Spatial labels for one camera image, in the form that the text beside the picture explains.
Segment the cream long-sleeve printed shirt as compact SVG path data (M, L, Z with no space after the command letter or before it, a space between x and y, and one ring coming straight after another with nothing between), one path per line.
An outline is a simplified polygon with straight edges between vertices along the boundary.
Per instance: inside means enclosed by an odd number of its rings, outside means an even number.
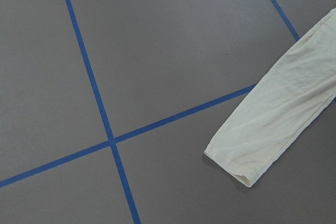
M251 187L335 98L335 10L262 77L204 153Z

